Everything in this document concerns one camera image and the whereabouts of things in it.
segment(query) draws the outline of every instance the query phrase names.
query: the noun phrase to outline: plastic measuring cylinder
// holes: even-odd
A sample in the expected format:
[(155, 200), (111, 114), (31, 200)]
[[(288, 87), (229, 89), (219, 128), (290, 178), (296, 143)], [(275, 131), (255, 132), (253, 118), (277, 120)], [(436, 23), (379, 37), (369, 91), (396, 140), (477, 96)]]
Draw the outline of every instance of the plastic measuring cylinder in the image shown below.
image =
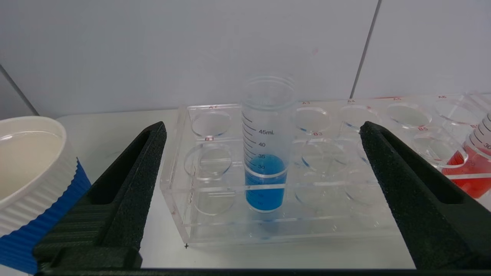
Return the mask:
[(471, 197), (480, 198), (491, 189), (491, 113), (469, 134), (463, 148), (468, 154), (467, 160), (460, 152), (456, 152), (448, 162), (450, 165), (463, 165), (458, 168), (444, 168), (442, 173), (468, 175), (452, 181)]
[[(285, 184), (294, 139), (297, 99), (288, 78), (262, 76), (244, 86), (242, 132), (247, 186)], [(261, 213), (283, 203), (284, 189), (257, 187), (245, 192), (251, 208)]]

